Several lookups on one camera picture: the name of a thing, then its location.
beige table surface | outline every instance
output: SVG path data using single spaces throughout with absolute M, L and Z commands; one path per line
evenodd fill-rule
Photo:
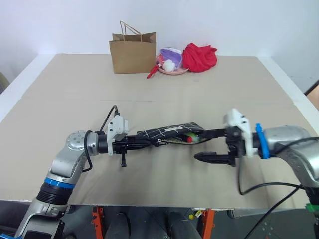
M 203 73 L 167 76 L 157 73 L 115 75 L 109 55 L 56 55 L 0 123 L 0 199 L 31 200 L 67 136 L 97 130 L 117 104 L 139 130 L 194 121 L 205 129 L 222 128 L 233 107 L 251 128 L 299 125 L 315 135 L 276 80 L 255 57 L 218 57 Z M 120 156 L 93 157 L 70 203 L 205 208 L 268 208 L 292 188 L 272 186 L 240 196 L 235 168 L 199 162 L 201 151 L 226 153 L 224 139 L 194 146 L 168 145 L 129 151 L 127 168 Z M 281 159 L 245 159 L 243 187 L 269 181 L 298 183 Z M 304 192 L 282 204 L 303 207 Z

blue ring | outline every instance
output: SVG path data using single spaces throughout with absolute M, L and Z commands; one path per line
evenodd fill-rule
M 256 124 L 256 133 L 259 138 L 260 146 L 261 146 L 261 151 L 263 153 L 263 159 L 269 158 L 269 148 L 268 144 L 266 142 L 265 135 L 263 133 L 263 128 L 261 128 L 261 125 L 259 123 Z
M 50 184 L 52 186 L 57 186 L 57 187 L 60 187 L 60 188 L 73 189 L 75 187 L 75 184 L 62 183 L 62 182 L 55 181 L 55 180 L 50 179 L 50 178 L 45 178 L 44 182 L 47 183 L 47 184 Z
M 0 234 L 0 239 L 22 239 L 22 237 L 14 238 L 14 237 L 11 237 L 11 236 L 8 236 L 8 235 L 2 233 L 2 234 Z

purple fabric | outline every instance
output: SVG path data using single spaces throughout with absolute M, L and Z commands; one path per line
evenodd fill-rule
M 176 52 L 170 51 L 168 49 L 161 49 L 161 55 L 164 57 L 164 61 L 170 59 L 175 63 L 175 69 L 180 67 L 182 56 Z

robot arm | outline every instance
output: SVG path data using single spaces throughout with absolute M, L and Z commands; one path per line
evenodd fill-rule
M 37 197 L 32 200 L 15 234 L 16 238 L 28 239 L 38 235 L 53 239 L 59 231 L 62 233 L 64 224 L 59 218 L 67 210 L 69 197 L 87 161 L 84 153 L 85 133 L 78 131 L 67 138 L 64 148 L 56 155 Z M 96 133 L 87 136 L 90 156 L 98 154 L 97 138 Z
M 201 152 L 194 157 L 208 163 L 226 163 L 235 166 L 235 158 L 243 155 L 261 158 L 279 157 L 293 169 L 305 188 L 312 205 L 319 207 L 319 144 L 306 141 L 309 134 L 296 126 L 283 126 L 262 131 L 258 125 L 256 133 L 250 132 L 249 121 L 236 109 L 224 117 L 224 129 L 206 130 L 202 136 L 207 139 L 225 137 L 228 155 L 216 152 Z M 138 135 L 126 136 L 127 121 L 118 114 L 108 124 L 108 134 L 103 131 L 78 131 L 71 134 L 64 148 L 52 163 L 40 192 L 27 210 L 15 238 L 58 239 L 62 237 L 64 224 L 60 218 L 65 214 L 73 188 L 90 156 L 99 153 L 121 154 L 122 167 L 126 167 L 127 150 L 141 149 L 152 143 Z
M 77 131 L 68 136 L 37 197 L 32 200 L 15 238 L 62 238 L 64 223 L 60 218 L 68 208 L 68 200 L 82 172 L 91 169 L 84 169 L 86 161 L 90 163 L 90 156 L 99 153 L 121 154 L 122 167 L 126 167 L 127 150 L 141 149 L 151 144 L 138 136 L 127 136 L 128 123 L 118 114 L 108 124 L 108 133 Z

white table edge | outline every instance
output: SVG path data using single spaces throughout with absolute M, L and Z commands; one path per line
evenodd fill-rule
M 38 54 L 0 95 L 0 123 L 56 54 Z
M 271 57 L 258 57 L 258 59 L 291 98 L 316 134 L 319 135 L 319 111 L 315 106 Z

